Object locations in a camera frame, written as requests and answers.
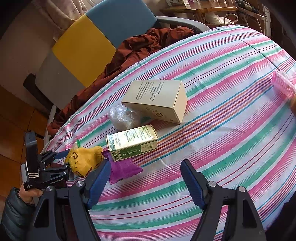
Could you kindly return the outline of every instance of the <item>hand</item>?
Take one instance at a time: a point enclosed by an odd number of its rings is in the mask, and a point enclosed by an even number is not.
[[[25,203],[30,203],[33,204],[33,197],[40,197],[43,194],[43,191],[32,188],[28,191],[25,191],[24,189],[24,184],[20,187],[19,191],[19,197],[25,202]]]

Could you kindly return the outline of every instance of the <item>beige box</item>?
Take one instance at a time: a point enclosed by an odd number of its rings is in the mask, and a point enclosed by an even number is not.
[[[180,80],[135,80],[122,103],[144,116],[181,124],[187,96]]]
[[[138,156],[157,148],[158,136],[151,125],[141,126],[106,136],[114,161]]]

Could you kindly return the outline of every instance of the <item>gray chair armrest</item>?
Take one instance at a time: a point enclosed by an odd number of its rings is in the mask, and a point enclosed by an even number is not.
[[[186,18],[176,18],[176,17],[166,17],[166,16],[157,16],[156,19],[160,23],[169,23],[181,27],[188,27],[192,29],[194,32],[205,32],[210,28],[198,21],[186,19]]]
[[[46,130],[45,130],[45,135],[44,135],[44,146],[49,142],[50,140],[50,135],[48,134],[47,132],[47,127],[48,125],[54,121],[54,115],[55,113],[57,112],[57,108],[55,105],[52,106],[52,109],[50,111],[50,114],[49,114],[49,118],[48,118],[48,121],[47,121],[47,125],[46,125]]]

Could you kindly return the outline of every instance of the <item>plastic bag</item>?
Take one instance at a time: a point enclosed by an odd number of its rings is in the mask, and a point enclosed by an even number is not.
[[[141,125],[141,116],[127,110],[126,106],[121,103],[111,107],[108,117],[119,131],[130,130]]]

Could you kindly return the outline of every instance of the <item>table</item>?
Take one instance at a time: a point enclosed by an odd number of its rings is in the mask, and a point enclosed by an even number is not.
[[[196,21],[205,23],[202,16],[206,12],[236,11],[235,0],[218,0],[218,2],[199,1],[188,5],[170,6],[160,11],[166,15],[175,17],[175,13],[191,13]]]
[[[105,136],[116,132],[108,111],[133,80],[182,80],[188,97],[181,125],[151,122],[158,149],[133,158],[143,172],[107,183],[90,210],[102,241],[190,240],[202,212],[180,174],[185,158],[220,186],[245,186],[267,229],[296,191],[296,118],[271,85],[275,69],[296,83],[295,61],[276,43],[250,28],[224,26],[152,54],[83,105],[46,150],[69,149],[76,139],[106,149]],[[226,213],[223,207],[215,240]]]
[[[164,9],[160,9],[160,11],[164,15],[171,17],[175,17],[175,13],[190,13],[193,14],[196,21],[199,21],[201,23],[205,23],[203,14],[207,12],[238,11],[239,15],[245,21],[247,26],[247,18],[254,18],[257,21],[257,24],[259,25],[261,33],[263,32],[259,21],[266,21],[265,16],[238,7],[234,0],[218,0],[217,2],[199,1],[189,5],[170,6]]]

